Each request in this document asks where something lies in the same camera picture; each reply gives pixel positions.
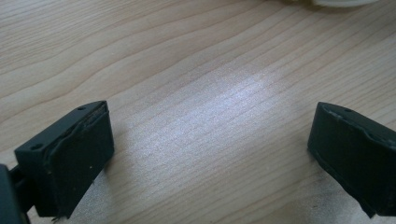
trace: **light wood surface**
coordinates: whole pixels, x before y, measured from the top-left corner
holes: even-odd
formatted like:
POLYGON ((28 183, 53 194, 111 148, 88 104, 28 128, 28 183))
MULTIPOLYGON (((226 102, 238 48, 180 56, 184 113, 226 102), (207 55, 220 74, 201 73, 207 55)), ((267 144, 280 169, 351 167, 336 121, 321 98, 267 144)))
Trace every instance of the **light wood surface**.
POLYGON ((0 162, 107 100, 116 154, 60 223, 395 223, 306 150, 318 101, 396 130, 395 32, 394 0, 5 0, 0 162))

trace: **white object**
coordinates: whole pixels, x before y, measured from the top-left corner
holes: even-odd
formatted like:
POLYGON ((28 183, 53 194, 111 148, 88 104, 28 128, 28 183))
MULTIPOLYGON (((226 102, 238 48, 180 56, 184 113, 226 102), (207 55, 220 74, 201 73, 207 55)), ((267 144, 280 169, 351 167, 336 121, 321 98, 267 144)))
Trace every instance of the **white object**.
POLYGON ((358 7, 378 0, 313 0, 314 4, 324 7, 358 7))

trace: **screw hole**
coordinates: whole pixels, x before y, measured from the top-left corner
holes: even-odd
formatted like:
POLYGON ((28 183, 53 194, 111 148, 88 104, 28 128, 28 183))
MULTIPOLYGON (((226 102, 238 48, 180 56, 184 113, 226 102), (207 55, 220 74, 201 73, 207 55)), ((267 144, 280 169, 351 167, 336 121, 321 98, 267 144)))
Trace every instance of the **screw hole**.
POLYGON ((39 149, 39 148, 41 148, 41 147, 43 147, 43 144, 35 144, 34 146, 32 146, 32 147, 30 147, 30 149, 32 149, 32 150, 36 150, 36 149, 39 149))

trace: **wooden table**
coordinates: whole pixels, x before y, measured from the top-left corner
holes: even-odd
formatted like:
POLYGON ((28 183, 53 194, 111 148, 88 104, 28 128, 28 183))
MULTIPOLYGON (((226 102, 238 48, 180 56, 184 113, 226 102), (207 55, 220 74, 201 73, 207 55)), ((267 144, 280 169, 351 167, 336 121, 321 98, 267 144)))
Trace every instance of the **wooden table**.
POLYGON ((396 130, 395 11, 394 0, 3 1, 0 162, 107 100, 116 154, 60 223, 394 223, 369 219, 306 143, 319 101, 396 130))

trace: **wood grain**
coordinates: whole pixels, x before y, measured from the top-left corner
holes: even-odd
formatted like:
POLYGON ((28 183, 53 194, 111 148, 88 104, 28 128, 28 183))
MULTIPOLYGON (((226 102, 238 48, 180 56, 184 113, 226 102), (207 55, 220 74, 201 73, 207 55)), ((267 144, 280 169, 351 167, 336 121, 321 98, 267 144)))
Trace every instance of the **wood grain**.
POLYGON ((0 162, 107 100, 116 154, 61 223, 394 223, 369 219, 306 143, 318 101, 396 130, 395 11, 2 1, 0 162))

